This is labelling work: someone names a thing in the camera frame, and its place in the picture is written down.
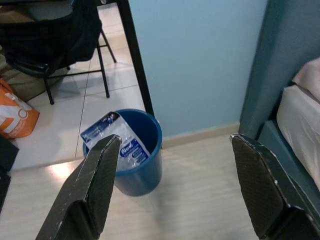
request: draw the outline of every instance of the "blue bed frame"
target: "blue bed frame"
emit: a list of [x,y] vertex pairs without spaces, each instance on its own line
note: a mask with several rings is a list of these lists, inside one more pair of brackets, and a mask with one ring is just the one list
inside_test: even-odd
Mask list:
[[320,56],[320,1],[269,0],[242,109],[239,132],[269,148],[320,213],[320,192],[282,136],[275,115],[283,88]]

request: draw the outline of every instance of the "orange bag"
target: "orange bag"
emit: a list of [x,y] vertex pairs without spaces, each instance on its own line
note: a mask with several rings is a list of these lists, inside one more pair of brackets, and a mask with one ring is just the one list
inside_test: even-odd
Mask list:
[[7,139],[21,138],[32,133],[39,112],[13,94],[0,78],[0,134]]

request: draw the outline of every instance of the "blue wall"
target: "blue wall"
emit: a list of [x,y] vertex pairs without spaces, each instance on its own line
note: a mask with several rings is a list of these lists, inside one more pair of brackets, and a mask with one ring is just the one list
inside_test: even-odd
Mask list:
[[165,137],[239,122],[267,0],[130,0]]

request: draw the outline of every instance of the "tiled floor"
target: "tiled floor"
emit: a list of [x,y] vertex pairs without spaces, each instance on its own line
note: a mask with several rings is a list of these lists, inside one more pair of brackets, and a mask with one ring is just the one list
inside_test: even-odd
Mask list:
[[[34,240],[80,162],[13,171],[0,214],[0,239]],[[162,165],[162,179],[147,195],[129,197],[114,187],[100,240],[258,239],[228,135],[162,149]]]
[[[99,7],[103,31],[117,63],[113,63],[107,47],[101,49],[110,98],[100,72],[65,77],[51,88],[55,104],[50,105],[47,93],[28,103],[40,116],[30,136],[16,139],[20,148],[13,169],[44,166],[82,158],[79,133],[109,111],[123,108],[144,110],[144,105],[118,8],[115,4]],[[97,51],[92,59],[77,62],[71,72],[100,69]]]

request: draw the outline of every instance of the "blue trash bin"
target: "blue trash bin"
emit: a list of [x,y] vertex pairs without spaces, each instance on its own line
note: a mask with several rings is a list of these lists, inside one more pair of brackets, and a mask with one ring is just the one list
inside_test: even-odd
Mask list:
[[[117,110],[135,134],[143,142],[150,156],[139,166],[115,173],[114,185],[124,194],[141,196],[150,193],[159,184],[162,176],[161,143],[162,131],[157,120],[138,109]],[[83,144],[83,154],[88,148]]]

